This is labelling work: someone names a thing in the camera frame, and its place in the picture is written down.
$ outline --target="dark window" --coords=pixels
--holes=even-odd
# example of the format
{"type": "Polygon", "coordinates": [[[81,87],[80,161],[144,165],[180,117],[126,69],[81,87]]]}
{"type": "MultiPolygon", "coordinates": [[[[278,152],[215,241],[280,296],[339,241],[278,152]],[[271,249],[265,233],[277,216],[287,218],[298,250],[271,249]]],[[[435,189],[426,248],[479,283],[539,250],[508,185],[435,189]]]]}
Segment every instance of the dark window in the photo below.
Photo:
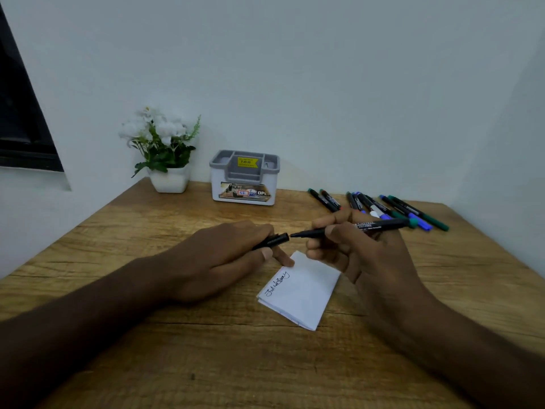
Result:
{"type": "Polygon", "coordinates": [[[2,6],[0,166],[63,171],[2,6]]]}

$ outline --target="person's left hand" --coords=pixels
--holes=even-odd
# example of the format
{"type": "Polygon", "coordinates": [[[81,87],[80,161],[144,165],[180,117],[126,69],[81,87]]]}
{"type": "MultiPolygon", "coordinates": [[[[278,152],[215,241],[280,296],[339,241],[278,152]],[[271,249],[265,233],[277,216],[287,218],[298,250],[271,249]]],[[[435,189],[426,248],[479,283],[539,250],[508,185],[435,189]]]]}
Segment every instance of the person's left hand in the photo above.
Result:
{"type": "Polygon", "coordinates": [[[273,235],[270,224],[251,221],[203,228],[169,250],[151,257],[161,273],[167,297],[194,302],[227,288],[256,271],[275,257],[280,264],[293,267],[293,260],[280,247],[251,249],[273,235]]]}

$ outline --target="black window frame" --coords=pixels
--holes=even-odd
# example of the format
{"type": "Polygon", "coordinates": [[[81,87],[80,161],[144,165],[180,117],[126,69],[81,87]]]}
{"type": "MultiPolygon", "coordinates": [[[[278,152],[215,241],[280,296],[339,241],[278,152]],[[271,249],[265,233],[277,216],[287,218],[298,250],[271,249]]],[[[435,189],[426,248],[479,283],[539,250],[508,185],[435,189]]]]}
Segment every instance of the black window frame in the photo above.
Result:
{"type": "Polygon", "coordinates": [[[63,172],[57,149],[0,5],[0,75],[30,143],[0,138],[0,166],[63,172]]]}

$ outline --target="price tag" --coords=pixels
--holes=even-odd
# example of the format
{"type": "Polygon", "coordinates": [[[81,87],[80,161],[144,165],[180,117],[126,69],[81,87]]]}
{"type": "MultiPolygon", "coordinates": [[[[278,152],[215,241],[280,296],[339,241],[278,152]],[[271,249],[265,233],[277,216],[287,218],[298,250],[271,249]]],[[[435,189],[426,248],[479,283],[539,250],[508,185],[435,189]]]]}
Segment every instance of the price tag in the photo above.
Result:
{"type": "Polygon", "coordinates": [[[256,157],[238,157],[238,166],[244,166],[245,168],[257,168],[256,157]]]}

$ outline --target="white paper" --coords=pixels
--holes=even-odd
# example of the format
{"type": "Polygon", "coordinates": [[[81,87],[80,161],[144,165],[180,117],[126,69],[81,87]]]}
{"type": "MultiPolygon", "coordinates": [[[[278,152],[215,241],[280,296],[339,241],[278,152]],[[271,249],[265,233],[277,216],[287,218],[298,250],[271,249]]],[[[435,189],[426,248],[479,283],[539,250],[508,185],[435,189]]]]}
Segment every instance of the white paper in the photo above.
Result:
{"type": "Polygon", "coordinates": [[[295,266],[282,267],[257,295],[258,301],[295,324],[316,330],[340,272],[296,251],[295,266]]]}

